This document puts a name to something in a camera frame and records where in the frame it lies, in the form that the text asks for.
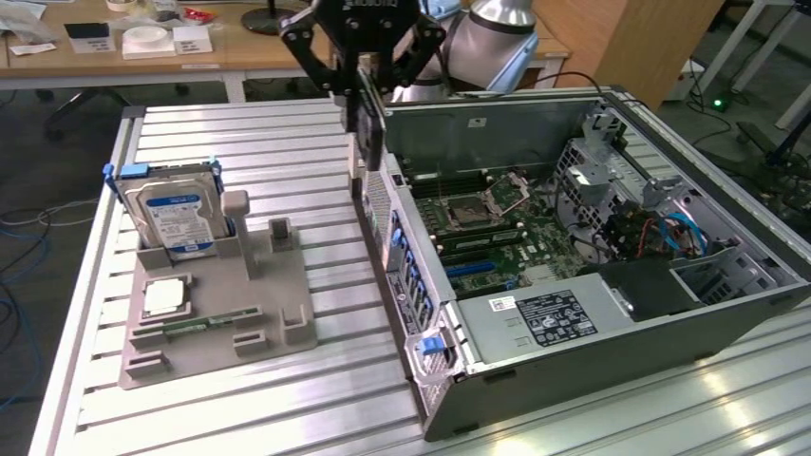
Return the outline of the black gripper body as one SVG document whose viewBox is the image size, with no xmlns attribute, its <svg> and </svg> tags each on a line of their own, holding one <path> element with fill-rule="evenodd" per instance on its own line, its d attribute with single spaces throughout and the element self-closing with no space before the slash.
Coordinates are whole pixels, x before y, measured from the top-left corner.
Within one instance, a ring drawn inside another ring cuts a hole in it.
<svg viewBox="0 0 811 456">
<path fill-rule="evenodd" d="M 361 56 L 369 53 L 379 58 L 373 72 L 378 87 L 391 90 L 415 81 L 422 72 L 419 42 L 413 41 L 401 55 L 394 52 L 422 21 L 417 1 L 317 1 L 315 20 L 338 52 L 334 92 L 355 89 Z"/>
</svg>

